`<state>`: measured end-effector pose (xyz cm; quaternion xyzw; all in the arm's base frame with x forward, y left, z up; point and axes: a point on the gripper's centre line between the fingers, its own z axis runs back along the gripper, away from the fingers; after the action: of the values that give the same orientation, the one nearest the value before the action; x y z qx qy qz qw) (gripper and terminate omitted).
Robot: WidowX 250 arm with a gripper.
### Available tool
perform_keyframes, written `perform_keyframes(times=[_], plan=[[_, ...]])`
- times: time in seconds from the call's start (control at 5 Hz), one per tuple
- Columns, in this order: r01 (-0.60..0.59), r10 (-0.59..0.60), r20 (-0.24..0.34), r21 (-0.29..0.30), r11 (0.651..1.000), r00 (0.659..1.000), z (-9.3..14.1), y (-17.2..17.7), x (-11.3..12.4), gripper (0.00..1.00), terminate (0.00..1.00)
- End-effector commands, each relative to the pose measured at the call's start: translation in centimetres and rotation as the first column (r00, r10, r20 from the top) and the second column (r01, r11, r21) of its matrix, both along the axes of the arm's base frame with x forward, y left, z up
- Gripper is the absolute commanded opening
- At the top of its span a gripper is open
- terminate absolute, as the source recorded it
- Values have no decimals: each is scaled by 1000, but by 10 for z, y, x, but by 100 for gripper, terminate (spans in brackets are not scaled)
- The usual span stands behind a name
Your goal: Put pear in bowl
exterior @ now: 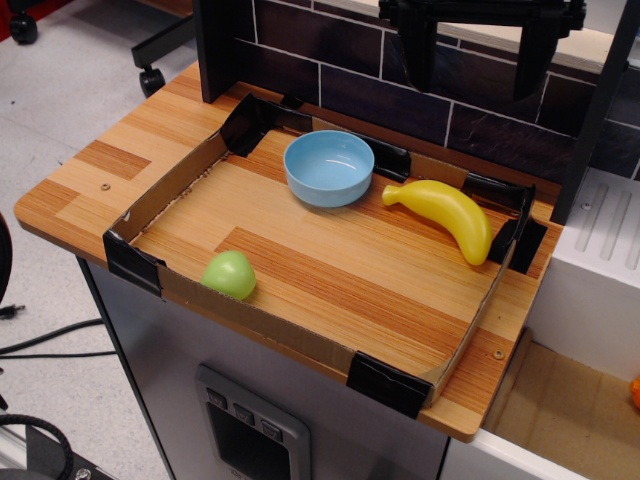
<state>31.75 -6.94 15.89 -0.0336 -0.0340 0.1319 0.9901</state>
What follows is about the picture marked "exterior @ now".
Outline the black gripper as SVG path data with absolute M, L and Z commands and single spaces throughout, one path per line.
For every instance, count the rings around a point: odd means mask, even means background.
M 402 1 L 378 3 L 379 17 L 398 29 L 408 83 L 428 92 L 435 71 L 437 25 L 453 23 L 522 29 L 513 99 L 535 94 L 555 54 L 556 37 L 583 28 L 584 1 Z

